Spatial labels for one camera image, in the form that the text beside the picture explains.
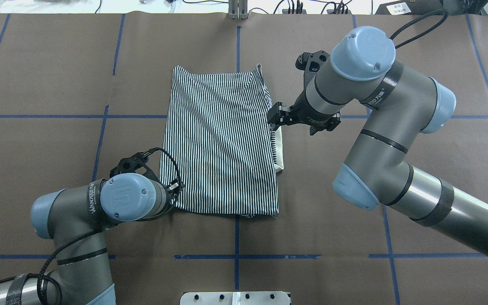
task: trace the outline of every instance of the blue cap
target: blue cap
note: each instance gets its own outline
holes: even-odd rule
[[[121,222],[146,216],[153,209],[155,198],[152,181],[134,172],[112,177],[101,189],[101,207],[109,217]]]
[[[41,238],[52,239],[48,233],[48,215],[56,197],[66,189],[43,195],[33,203],[31,207],[31,224],[35,228],[35,233]]]
[[[335,46],[331,65],[347,79],[369,81],[385,75],[395,55],[395,44],[385,32],[367,25],[353,29]]]
[[[333,182],[333,189],[340,197],[368,211],[380,204],[376,195],[346,164],[342,164],[340,172]]]
[[[451,118],[457,106],[457,99],[453,91],[438,83],[436,79],[431,79],[436,85],[436,109],[428,125],[421,130],[422,133],[433,133],[443,127],[444,123]]]

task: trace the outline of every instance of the white mounting plate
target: white mounting plate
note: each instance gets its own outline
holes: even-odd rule
[[[283,291],[184,293],[180,298],[180,305],[291,305],[291,293]]]

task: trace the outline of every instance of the black and white striped fabric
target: black and white striped fabric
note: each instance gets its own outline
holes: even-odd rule
[[[186,184],[176,207],[207,214],[278,213],[281,133],[277,137],[267,124],[271,105],[260,65],[214,75],[174,68],[164,148]],[[165,184],[175,177],[168,158],[161,158],[159,173]]]

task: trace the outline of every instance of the white label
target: white label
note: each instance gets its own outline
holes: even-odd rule
[[[401,15],[401,14],[406,14],[408,12],[412,12],[410,11],[410,8],[408,7],[408,4],[406,4],[406,2],[392,4],[386,7],[391,13],[391,15]]]

